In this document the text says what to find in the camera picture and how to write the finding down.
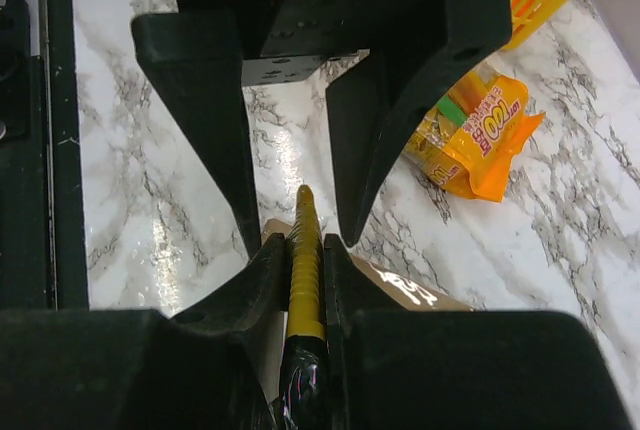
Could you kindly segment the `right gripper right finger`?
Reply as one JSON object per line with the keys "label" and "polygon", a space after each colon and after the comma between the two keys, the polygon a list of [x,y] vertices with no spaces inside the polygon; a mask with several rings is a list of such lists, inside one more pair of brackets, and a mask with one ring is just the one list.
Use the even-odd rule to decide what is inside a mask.
{"label": "right gripper right finger", "polygon": [[552,311],[412,311],[324,241],[336,429],[624,429],[584,325]]}

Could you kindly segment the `brown cardboard express box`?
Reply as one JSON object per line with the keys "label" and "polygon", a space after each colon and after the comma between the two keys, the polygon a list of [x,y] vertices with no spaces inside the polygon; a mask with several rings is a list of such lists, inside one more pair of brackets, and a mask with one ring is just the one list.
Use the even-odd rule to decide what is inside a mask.
{"label": "brown cardboard express box", "polygon": [[[410,343],[417,332],[410,330],[400,340],[393,339],[395,325],[386,318],[378,321],[381,334],[360,341],[349,342],[347,335],[355,334],[355,315],[372,311],[468,311],[469,306],[436,290],[429,289],[405,276],[394,273],[346,251],[341,239],[329,236],[327,256],[323,255],[321,267],[321,302],[325,330],[338,326],[338,343],[329,348],[336,352],[338,362],[332,365],[340,375],[339,382],[353,399],[389,399],[393,393],[405,398],[416,391],[417,385],[402,372],[409,371],[415,363],[411,354],[395,356],[387,362],[374,362],[384,356],[383,346],[391,350],[416,350]],[[276,284],[276,310],[288,310],[291,260],[285,251],[285,269],[281,281]],[[333,336],[326,330],[326,340]]]}

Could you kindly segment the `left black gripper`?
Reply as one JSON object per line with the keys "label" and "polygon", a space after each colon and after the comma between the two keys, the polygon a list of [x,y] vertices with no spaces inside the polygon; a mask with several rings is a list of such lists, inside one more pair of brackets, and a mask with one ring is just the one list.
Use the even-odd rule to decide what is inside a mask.
{"label": "left black gripper", "polygon": [[[133,18],[136,59],[229,204],[250,256],[261,236],[241,77],[245,86],[303,81],[327,61],[369,50],[326,89],[340,235],[352,247],[427,111],[512,34],[509,0],[177,1],[185,13]],[[188,12],[215,6],[235,18]]]}

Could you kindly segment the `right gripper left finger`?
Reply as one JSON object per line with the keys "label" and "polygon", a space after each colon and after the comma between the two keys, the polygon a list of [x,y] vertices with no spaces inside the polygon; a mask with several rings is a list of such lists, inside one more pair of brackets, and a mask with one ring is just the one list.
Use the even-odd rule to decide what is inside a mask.
{"label": "right gripper left finger", "polygon": [[260,382],[285,240],[173,317],[142,310],[1,315],[5,429],[272,429]]}

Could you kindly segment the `orange mango candy bag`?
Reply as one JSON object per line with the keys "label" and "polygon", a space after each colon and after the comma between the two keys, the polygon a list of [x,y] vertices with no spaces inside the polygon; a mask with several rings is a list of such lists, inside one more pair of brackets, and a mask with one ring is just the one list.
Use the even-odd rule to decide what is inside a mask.
{"label": "orange mango candy bag", "polygon": [[513,158],[545,118],[528,102],[524,83],[481,63],[426,112],[404,154],[442,190],[499,203]]}

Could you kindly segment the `yellow utility knife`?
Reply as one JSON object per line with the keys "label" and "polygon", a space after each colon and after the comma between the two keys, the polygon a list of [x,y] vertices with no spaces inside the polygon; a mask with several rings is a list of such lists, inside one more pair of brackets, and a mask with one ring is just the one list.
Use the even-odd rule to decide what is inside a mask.
{"label": "yellow utility knife", "polygon": [[288,320],[279,379],[284,429],[326,429],[328,357],[321,302],[322,242],[311,188],[297,191],[286,239],[291,260]]}

